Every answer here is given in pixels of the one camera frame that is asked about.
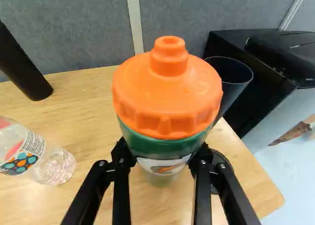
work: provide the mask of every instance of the clear plastic bottle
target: clear plastic bottle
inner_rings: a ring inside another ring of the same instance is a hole
[[[0,173],[27,174],[38,183],[56,186],[69,180],[75,167],[71,153],[47,148],[42,137],[0,116]]]

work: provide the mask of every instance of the water bottle label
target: water bottle label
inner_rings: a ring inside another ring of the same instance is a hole
[[[18,175],[32,167],[45,151],[45,141],[29,131],[24,141],[15,144],[6,154],[0,173]]]
[[[153,160],[137,157],[137,162],[149,173],[165,176],[181,171],[190,157],[191,154],[175,160]]]

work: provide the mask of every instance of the orange lid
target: orange lid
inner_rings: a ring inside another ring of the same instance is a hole
[[[182,139],[206,129],[222,97],[218,73],[188,54],[183,39],[163,36],[154,48],[115,71],[113,103],[132,130],[156,139]]]

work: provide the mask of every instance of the white floor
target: white floor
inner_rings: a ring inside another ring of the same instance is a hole
[[[255,157],[284,196],[284,206],[262,225],[315,225],[315,140],[307,136],[269,146]]]

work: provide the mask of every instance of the gray cubicle wall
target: gray cubicle wall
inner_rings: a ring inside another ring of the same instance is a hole
[[[144,50],[165,34],[201,56],[209,31],[278,28],[293,0],[140,0]]]
[[[128,1],[140,6],[139,19],[132,22],[139,28],[134,36],[129,12],[136,12],[128,10],[127,0],[0,0],[0,19],[38,69],[54,73],[120,64],[134,55],[132,37],[142,37],[137,45],[149,51],[157,37],[177,35],[189,52],[201,56],[209,31],[278,28],[293,2]]]
[[[0,0],[0,19],[45,74],[134,55],[126,0]]]

